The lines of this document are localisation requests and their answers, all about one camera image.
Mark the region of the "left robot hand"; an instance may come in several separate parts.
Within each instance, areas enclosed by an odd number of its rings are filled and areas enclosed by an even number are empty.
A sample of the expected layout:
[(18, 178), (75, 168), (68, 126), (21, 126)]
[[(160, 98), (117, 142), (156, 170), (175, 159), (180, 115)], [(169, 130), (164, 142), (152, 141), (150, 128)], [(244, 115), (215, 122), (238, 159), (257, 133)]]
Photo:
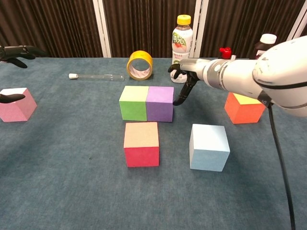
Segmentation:
[[(0, 62), (14, 64), (17, 67), (26, 69), (27, 65), (18, 58), (33, 60), (36, 56), (46, 57), (47, 52), (36, 46), (2, 46), (0, 45)], [(25, 98), (23, 94), (4, 95), (0, 93), (0, 104), (9, 104)]]

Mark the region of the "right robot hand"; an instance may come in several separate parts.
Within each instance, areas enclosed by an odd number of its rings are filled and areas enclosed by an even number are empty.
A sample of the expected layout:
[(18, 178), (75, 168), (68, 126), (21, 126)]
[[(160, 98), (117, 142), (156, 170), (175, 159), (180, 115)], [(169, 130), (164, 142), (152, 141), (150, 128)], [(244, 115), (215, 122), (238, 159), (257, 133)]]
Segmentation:
[(187, 76), (187, 80), (185, 81), (181, 92), (173, 101), (174, 106), (184, 103), (197, 81), (204, 81), (203, 71), (210, 61), (211, 60), (209, 59), (202, 58), (186, 58), (182, 59), (176, 64), (172, 64), (168, 68), (169, 73), (175, 71), (173, 79), (177, 79), (179, 74)]

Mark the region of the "purple foam cube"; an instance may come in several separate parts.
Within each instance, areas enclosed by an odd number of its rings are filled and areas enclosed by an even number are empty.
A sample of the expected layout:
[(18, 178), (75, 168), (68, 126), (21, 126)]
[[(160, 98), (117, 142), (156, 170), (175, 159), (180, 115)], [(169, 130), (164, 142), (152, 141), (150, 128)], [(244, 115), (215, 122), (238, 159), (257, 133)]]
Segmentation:
[(150, 86), (146, 98), (147, 121), (173, 121), (173, 87)]

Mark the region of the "pink foam cube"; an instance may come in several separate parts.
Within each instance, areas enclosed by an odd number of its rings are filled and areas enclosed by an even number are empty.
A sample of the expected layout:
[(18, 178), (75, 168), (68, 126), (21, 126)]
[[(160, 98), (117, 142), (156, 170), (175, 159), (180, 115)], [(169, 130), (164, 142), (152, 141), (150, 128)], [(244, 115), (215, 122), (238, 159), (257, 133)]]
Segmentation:
[(0, 119), (3, 122), (27, 121), (37, 104), (27, 88), (2, 89), (1, 94), (23, 94), (25, 98), (12, 103), (0, 103)]

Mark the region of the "orange foam cube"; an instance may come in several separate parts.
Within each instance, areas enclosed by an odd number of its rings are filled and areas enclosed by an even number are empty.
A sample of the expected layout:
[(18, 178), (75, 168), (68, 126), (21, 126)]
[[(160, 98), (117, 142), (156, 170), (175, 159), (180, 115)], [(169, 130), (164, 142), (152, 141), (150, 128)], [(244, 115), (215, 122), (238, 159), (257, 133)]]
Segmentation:
[(233, 124), (257, 123), (265, 106), (257, 99), (229, 92), (224, 109)]

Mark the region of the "green foam cube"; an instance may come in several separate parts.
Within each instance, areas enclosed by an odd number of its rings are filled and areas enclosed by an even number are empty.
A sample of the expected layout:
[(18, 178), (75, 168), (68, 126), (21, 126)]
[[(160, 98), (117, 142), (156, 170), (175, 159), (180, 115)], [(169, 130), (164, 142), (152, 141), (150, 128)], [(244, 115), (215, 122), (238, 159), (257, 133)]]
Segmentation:
[(125, 86), (119, 99), (123, 120), (147, 121), (148, 86)]

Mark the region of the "light blue foam cube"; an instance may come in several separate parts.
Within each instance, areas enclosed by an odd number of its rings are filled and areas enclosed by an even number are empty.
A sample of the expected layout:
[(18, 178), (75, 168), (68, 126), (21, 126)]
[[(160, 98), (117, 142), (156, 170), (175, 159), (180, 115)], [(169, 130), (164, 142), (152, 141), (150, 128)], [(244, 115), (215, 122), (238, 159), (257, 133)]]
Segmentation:
[(230, 148), (224, 126), (193, 124), (189, 141), (189, 165), (193, 170), (221, 172)]

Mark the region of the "drink bottle yellow cap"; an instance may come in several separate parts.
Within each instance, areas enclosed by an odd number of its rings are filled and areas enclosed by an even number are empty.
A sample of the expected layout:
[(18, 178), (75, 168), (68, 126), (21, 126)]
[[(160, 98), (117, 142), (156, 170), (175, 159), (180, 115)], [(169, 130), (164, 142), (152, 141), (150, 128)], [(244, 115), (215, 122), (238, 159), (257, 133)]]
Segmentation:
[(190, 15), (182, 14), (177, 17), (177, 26), (172, 32), (172, 64), (177, 64), (190, 55), (193, 40), (190, 23)]

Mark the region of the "black ink bottle red cap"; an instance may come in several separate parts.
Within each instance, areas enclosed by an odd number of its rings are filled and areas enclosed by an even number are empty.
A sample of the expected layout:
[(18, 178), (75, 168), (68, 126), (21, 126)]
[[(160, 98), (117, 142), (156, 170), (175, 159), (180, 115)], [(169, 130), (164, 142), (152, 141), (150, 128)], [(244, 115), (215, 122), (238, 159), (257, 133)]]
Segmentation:
[(230, 47), (221, 47), (219, 52), (222, 59), (230, 59), (232, 56), (232, 49)]

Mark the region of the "brown pleated partition screen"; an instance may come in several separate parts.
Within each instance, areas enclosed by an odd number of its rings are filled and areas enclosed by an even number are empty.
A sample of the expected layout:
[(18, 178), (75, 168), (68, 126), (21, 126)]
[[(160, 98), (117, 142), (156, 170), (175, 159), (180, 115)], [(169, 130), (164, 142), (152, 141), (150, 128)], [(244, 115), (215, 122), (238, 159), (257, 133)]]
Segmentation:
[(230, 47), (238, 58), (252, 56), (263, 34), (287, 40), (305, 0), (209, 0), (200, 57), (219, 57)]
[(177, 16), (193, 17), (196, 0), (103, 0), (103, 5), (113, 57), (144, 50), (154, 58), (170, 58)]
[(52, 58), (101, 58), (93, 0), (0, 0), (0, 44)]

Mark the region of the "yellow tape roll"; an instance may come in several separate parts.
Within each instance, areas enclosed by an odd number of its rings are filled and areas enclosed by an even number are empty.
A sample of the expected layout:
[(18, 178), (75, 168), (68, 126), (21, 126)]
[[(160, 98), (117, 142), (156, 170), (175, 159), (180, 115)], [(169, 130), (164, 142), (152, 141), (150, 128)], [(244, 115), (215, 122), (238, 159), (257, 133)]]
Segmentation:
[[(145, 64), (147, 64), (148, 68), (146, 70), (138, 70), (134, 67), (133, 62), (134, 61), (143, 61)], [(138, 50), (133, 52), (129, 60), (127, 62), (126, 66), (127, 73), (131, 78), (137, 81), (144, 81), (150, 78), (153, 71), (153, 59), (149, 53), (143, 50)]]

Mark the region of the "glass test tube white cap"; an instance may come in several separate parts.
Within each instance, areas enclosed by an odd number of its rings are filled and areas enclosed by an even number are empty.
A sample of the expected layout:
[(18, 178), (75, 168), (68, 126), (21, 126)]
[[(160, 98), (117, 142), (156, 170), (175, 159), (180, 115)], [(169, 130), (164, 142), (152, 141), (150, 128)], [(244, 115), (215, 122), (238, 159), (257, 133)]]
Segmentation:
[(91, 80), (91, 81), (124, 81), (125, 78), (122, 75), (111, 75), (111, 74), (101, 74), (101, 75), (90, 75), (90, 74), (76, 74), (70, 73), (70, 80)]

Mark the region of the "dark bottle white cap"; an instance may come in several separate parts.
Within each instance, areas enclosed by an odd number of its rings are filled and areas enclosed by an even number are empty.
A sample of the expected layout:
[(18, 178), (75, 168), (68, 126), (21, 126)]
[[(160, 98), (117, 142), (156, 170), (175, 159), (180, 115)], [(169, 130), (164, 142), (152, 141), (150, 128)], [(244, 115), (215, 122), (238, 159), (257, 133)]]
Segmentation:
[(263, 34), (255, 45), (255, 59), (258, 59), (263, 53), (274, 46), (277, 36), (274, 34)]

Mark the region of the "red foam cube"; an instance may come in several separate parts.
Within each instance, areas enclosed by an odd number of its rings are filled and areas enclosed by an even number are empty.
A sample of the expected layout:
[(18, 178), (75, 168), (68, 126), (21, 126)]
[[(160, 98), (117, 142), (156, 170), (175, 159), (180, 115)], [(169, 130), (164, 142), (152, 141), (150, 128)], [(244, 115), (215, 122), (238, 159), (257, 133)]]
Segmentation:
[(159, 166), (158, 123), (126, 123), (123, 149), (128, 167)]

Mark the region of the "blue-grey table cloth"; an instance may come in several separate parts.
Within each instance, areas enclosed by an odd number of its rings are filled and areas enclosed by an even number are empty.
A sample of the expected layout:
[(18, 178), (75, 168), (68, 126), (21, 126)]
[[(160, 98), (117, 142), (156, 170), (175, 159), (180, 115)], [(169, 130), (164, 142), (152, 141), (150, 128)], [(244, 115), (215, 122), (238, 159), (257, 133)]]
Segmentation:
[[(70, 73), (126, 76), (126, 58), (37, 58), (0, 63), (0, 90), (26, 87), (27, 122), (0, 120), (0, 230), (290, 230), (283, 177), (267, 113), (234, 125), (227, 93), (198, 82), (159, 123), (160, 165), (126, 166), (119, 98), (126, 85), (172, 86), (156, 58), (147, 81), (70, 80)], [(221, 172), (193, 170), (193, 124), (224, 126)]]

